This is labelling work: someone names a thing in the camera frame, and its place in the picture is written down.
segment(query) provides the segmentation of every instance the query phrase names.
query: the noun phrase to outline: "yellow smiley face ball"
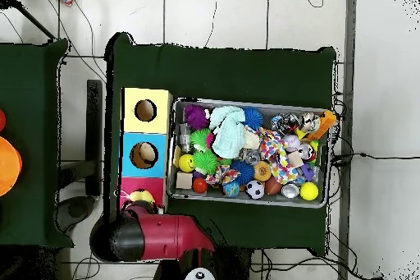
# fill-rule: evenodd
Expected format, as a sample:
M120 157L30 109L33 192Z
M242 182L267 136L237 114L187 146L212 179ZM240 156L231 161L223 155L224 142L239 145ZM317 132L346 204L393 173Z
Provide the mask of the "yellow smiley face ball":
M191 154L183 154L180 156L178 166L183 172L192 172L194 170L193 156Z

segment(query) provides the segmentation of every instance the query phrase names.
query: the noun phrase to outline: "red ball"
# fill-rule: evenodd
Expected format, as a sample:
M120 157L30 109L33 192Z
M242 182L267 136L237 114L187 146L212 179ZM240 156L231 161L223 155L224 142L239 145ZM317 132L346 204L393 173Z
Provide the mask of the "red ball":
M0 131L6 126L6 115L2 110L0 110Z
M207 190L208 184L202 177L196 177L193 181L193 190L196 193L204 193Z

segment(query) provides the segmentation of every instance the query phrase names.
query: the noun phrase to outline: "blue spiky ball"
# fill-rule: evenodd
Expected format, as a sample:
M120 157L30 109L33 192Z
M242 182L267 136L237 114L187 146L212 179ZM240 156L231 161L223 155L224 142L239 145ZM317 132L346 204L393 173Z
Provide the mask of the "blue spiky ball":
M240 175L235 179L240 185L246 185L253 179L254 169L252 165L239 160L233 160L231 169L240 172Z
M256 108L244 108L245 125L253 128L255 131L263 125L263 115Z

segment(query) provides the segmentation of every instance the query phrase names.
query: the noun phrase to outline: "orange bowl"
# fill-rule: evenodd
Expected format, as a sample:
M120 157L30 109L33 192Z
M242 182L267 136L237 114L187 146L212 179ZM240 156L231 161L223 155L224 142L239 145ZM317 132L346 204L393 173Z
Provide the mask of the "orange bowl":
M21 168L21 156L9 141L0 136L0 197L15 185Z

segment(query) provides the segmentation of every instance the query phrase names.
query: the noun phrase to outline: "blue box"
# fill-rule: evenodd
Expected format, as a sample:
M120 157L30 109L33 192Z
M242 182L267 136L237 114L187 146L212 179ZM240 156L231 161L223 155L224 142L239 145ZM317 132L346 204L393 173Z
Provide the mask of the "blue box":
M148 142L157 150L157 161L145 169L137 168L130 160L133 147L141 142ZM167 156L167 136L163 134L124 133L122 136L122 176L123 177L165 177Z

